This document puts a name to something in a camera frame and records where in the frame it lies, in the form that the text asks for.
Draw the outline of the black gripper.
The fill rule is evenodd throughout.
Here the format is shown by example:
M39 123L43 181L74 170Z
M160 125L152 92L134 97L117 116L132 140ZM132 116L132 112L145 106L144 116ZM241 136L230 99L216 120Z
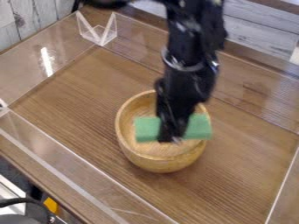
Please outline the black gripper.
M220 63L214 52L205 54L190 66L162 52L162 63L162 78L153 84L160 118L157 142L169 143L182 138L196 105L210 97Z

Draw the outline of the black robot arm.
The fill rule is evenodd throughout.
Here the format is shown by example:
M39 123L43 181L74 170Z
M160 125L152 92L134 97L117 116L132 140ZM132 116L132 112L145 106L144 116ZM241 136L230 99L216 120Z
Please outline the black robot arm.
M86 0L100 9L118 9L133 1ZM214 88L220 65L217 51L226 37L224 0L148 0L165 8L166 46L161 50L162 78L154 81L156 116L160 127L156 141L170 143L182 138L198 104Z

